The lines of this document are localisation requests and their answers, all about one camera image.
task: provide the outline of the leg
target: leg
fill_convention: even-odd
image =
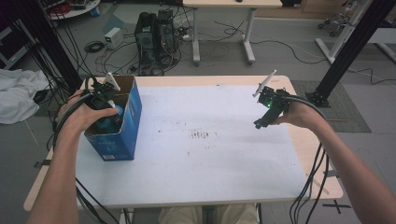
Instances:
[[[197,19],[197,10],[198,8],[193,9],[193,19],[194,19],[194,34],[192,37],[192,60],[195,64],[195,66],[199,66],[199,62],[201,61],[200,55],[199,55],[199,39],[198,39],[198,19]]]
[[[253,55],[253,50],[251,49],[251,46],[250,46],[250,32],[251,32],[251,27],[253,26],[255,11],[256,11],[256,8],[250,9],[249,14],[248,14],[246,34],[242,35],[242,38],[244,39],[243,41],[244,41],[245,51],[247,52],[248,62],[250,64],[253,64],[254,62],[256,62],[256,59],[254,58],[254,55]]]
[[[160,224],[202,224],[202,207],[169,207],[161,210]]]
[[[256,204],[254,203],[216,206],[213,219],[215,224],[259,223]]]
[[[334,45],[332,46],[332,49],[328,49],[326,45],[323,43],[323,40],[321,40],[320,38],[317,38],[315,40],[330,63],[334,62],[335,57],[337,56],[341,47],[344,46],[344,43],[347,42],[349,36],[355,30],[355,26],[358,24],[358,19],[361,17],[361,14],[364,12],[364,9],[368,7],[369,3],[370,1],[368,0],[362,1],[356,12],[353,14],[353,17],[350,19],[349,23],[344,27],[343,32],[341,32],[340,36],[335,41]]]

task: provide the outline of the white cloth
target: white cloth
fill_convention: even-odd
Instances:
[[[158,218],[160,224],[203,224],[202,207],[163,208]],[[215,224],[257,224],[259,218],[254,203],[216,206],[213,211]]]
[[[12,124],[31,117],[39,108],[35,93],[49,85],[42,71],[0,69],[0,123]]]

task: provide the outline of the desk leg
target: desk leg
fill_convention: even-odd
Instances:
[[[376,43],[376,45],[381,48],[382,50],[384,50],[384,52],[394,61],[396,62],[396,54],[395,52],[390,49],[386,44],[384,43]]]
[[[245,51],[247,53],[247,59],[250,64],[253,64],[254,62],[256,62],[256,59],[254,58],[253,50],[251,49],[251,46],[250,46],[250,33],[251,33],[251,27],[253,26],[254,13],[256,12],[256,9],[257,8],[250,9],[250,11],[248,13],[246,34],[242,35],[244,46],[245,46]]]
[[[327,60],[329,60],[330,63],[334,62],[335,57],[337,56],[341,47],[344,46],[344,44],[349,39],[349,36],[355,30],[355,27],[358,24],[358,19],[361,17],[361,14],[363,13],[364,9],[368,7],[369,3],[370,1],[365,0],[359,4],[358,9],[353,14],[353,17],[349,20],[349,23],[346,25],[346,27],[344,27],[343,32],[341,32],[340,36],[338,36],[337,40],[332,46],[332,49],[328,49],[326,45],[323,43],[323,40],[321,40],[320,38],[315,39],[318,46],[323,51],[324,55],[326,56]]]
[[[198,38],[198,20],[197,20],[197,10],[198,8],[194,8],[192,12],[192,16],[194,19],[194,34],[192,37],[192,60],[195,64],[195,66],[199,66],[199,62],[201,61],[200,55],[199,55],[199,38]]]

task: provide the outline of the white table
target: white table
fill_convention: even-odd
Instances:
[[[82,15],[86,12],[93,10],[94,8],[96,8],[99,5],[99,3],[100,3],[100,0],[93,0],[93,1],[87,0],[87,4],[85,5],[84,9],[72,9],[71,11],[69,11],[68,13],[66,13],[64,15],[50,14],[50,18],[54,21],[57,21],[57,20],[76,17],[76,16]]]
[[[163,96],[166,96],[163,87],[169,86],[174,88],[177,86],[181,88],[209,86],[218,89],[230,86],[239,86],[238,88],[251,86],[253,89],[252,92],[249,91],[248,99],[255,102],[257,99],[253,99],[251,93],[255,91],[256,85],[263,80],[263,77],[137,77],[136,80],[138,87],[141,87],[141,89],[143,87],[160,87],[158,90],[163,90],[161,91]],[[290,93],[295,93],[286,77],[273,77],[269,85],[276,89],[285,87]],[[143,103],[150,99],[155,100],[152,98],[150,91],[147,90],[143,91],[142,89],[141,96]],[[150,109],[151,106],[155,106],[155,104],[152,103],[150,106],[143,104],[143,113],[145,113],[145,108]],[[263,105],[259,106],[262,107],[262,112],[258,112],[257,118],[253,116],[254,119],[260,118],[265,111]],[[168,113],[163,108],[162,111],[165,115]],[[198,121],[200,121],[199,115],[204,113],[203,111],[205,110],[200,110],[198,114],[194,115]],[[268,182],[268,180],[263,179],[264,173],[270,171],[269,174],[271,174],[274,169],[292,166],[297,170],[302,168],[304,174],[307,175],[318,146],[317,138],[308,130],[286,125],[286,130],[290,133],[290,139],[288,140],[289,137],[286,135],[274,135],[271,130],[276,127],[254,130],[254,120],[251,119],[253,118],[244,116],[233,119],[233,121],[230,120],[229,124],[237,124],[238,126],[251,125],[252,132],[258,135],[233,136],[233,140],[237,140],[234,144],[238,147],[230,145],[229,153],[225,153],[227,148],[218,148],[219,152],[223,153],[223,156],[219,157],[219,153],[214,153],[213,150],[217,150],[216,147],[220,146],[219,143],[227,138],[221,137],[220,133],[215,133],[216,129],[213,129],[213,127],[198,130],[193,129],[196,124],[182,122],[181,120],[176,121],[170,118],[160,120],[158,116],[152,116],[152,121],[147,123],[146,121],[149,119],[142,117],[141,125],[146,124],[146,126],[141,126],[139,134],[145,135],[148,140],[138,142],[134,161],[104,162],[93,148],[90,148],[85,139],[82,139],[80,142],[81,148],[78,151],[78,178],[101,203],[113,208],[293,201],[296,195],[292,194],[297,191],[300,192],[300,189],[289,188],[286,185],[278,186],[278,189],[266,189],[265,186],[268,185],[265,182]],[[216,124],[217,122],[219,121],[211,120],[209,123]],[[227,123],[222,125],[226,125],[223,126],[225,128],[231,127],[228,127]],[[169,136],[166,134],[172,132],[184,132],[186,135],[181,135],[180,139],[184,138],[188,140],[187,143],[194,142],[195,144],[191,144],[189,148],[180,148],[180,145],[186,146],[186,142],[166,139],[166,136]],[[273,142],[277,145],[287,141],[290,141],[294,146],[298,158],[297,163],[301,164],[301,168],[299,168],[300,165],[297,163],[289,164],[290,160],[283,159],[283,157],[266,157],[263,153],[265,151],[268,152],[271,148],[263,150],[256,148],[257,145],[262,144],[264,146],[268,142]],[[175,151],[165,151],[175,148],[179,148],[177,153]],[[267,166],[272,167],[273,170],[260,168],[264,162],[268,164],[273,162],[274,166]],[[26,210],[31,209],[47,169],[47,166],[43,166],[41,169],[25,201],[24,208]],[[322,164],[314,180],[312,194],[314,198],[318,192],[320,180],[323,177],[321,172],[323,170],[324,164]],[[250,179],[244,179],[243,182],[239,182],[239,178],[243,178],[245,175],[249,176]],[[299,181],[298,176],[297,178],[293,176],[290,177],[293,181]],[[211,180],[211,182],[203,182],[203,179]],[[329,177],[326,181],[322,198],[336,199],[342,197],[342,195],[343,191],[337,179]]]
[[[199,7],[244,7],[250,8],[247,19],[246,34],[242,36],[243,44],[250,64],[256,62],[253,51],[250,46],[250,32],[253,26],[254,13],[257,7],[282,7],[279,0],[243,0],[241,3],[235,0],[184,0],[183,5],[193,8],[193,38],[192,38],[192,59],[196,66],[199,65],[201,58],[199,53],[198,38],[198,8]]]

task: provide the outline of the blue cardboard box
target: blue cardboard box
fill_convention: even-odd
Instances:
[[[92,125],[84,135],[104,161],[131,161],[134,159],[142,103],[134,76],[114,76],[120,86],[114,103],[121,106],[123,120],[117,133],[101,133]]]

